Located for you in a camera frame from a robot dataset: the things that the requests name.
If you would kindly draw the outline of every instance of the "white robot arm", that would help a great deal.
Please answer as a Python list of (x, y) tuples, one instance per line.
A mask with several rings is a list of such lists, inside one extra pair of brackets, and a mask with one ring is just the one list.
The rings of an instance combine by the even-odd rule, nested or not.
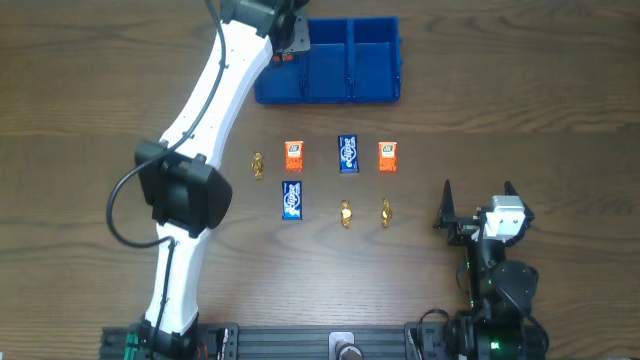
[[(114, 188), (107, 206), (114, 236), (129, 246), (159, 246), (154, 293), (138, 331), (152, 355), (181, 359), (195, 352), (196, 295), (205, 246), (231, 201), (231, 187), (217, 171), (222, 152), (249, 88), (274, 53), (309, 50), (301, 10), (307, 2), (223, 0), (219, 36), (187, 104), (159, 143), (138, 147), (138, 167)], [(207, 6), (219, 21), (210, 0)], [(115, 196), (136, 173), (158, 222), (160, 240), (148, 244), (129, 242), (113, 226)]]

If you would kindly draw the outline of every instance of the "gold wrapped candy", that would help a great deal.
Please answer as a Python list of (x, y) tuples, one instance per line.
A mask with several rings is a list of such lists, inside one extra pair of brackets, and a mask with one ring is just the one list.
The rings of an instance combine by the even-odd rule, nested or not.
[(344, 226), (345, 229), (349, 228), (351, 217), (353, 217), (353, 213), (349, 206), (349, 200), (342, 200), (342, 226)]
[(382, 226), (389, 227), (389, 220), (391, 220), (391, 207), (389, 206), (389, 200), (383, 198), (382, 203), (384, 207), (382, 208)]
[(256, 180), (262, 179), (262, 169), (264, 166), (262, 165), (262, 154), (255, 153), (253, 154), (253, 171), (255, 172)]

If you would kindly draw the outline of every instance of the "wooden table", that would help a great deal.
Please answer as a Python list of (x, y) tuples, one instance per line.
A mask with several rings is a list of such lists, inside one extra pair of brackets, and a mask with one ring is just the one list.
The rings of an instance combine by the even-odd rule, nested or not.
[[(431, 229), (443, 183), (469, 215), (511, 180), (537, 218), (508, 257), (540, 272), (534, 314), (550, 354), (638, 355), (640, 4), (317, 0), (308, 11), (397, 15), (402, 98), (264, 107), (249, 95), (221, 168), (235, 194), (207, 249), (201, 320), (402, 324), (464, 309), (463, 250)], [(137, 143), (181, 110), (214, 28), (201, 1), (15, 0), (0, 14), (0, 352), (95, 359), (103, 326), (146, 309), (157, 256), (109, 235), (107, 195)], [(357, 176), (338, 174), (343, 133), (359, 136)], [(285, 140), (306, 144), (301, 223), (280, 219), (280, 182), (295, 178)], [(397, 175), (378, 173), (378, 141), (398, 142)], [(154, 238), (137, 182), (116, 215), (131, 238)]]

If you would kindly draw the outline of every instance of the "blue candy wrapper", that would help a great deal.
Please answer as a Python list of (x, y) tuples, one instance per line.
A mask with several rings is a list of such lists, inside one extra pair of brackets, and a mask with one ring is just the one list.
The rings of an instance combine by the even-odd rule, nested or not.
[(282, 220), (302, 220), (302, 181), (283, 181), (282, 198)]
[(357, 173), (358, 168), (358, 138), (355, 135), (340, 135), (340, 172)]

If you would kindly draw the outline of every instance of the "orange tic tac box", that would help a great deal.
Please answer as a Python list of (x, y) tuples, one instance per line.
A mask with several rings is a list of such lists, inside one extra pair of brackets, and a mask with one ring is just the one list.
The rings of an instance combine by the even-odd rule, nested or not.
[(398, 172), (398, 143), (378, 143), (380, 172)]
[(284, 143), (284, 167), (287, 172), (304, 170), (304, 141), (286, 141)]

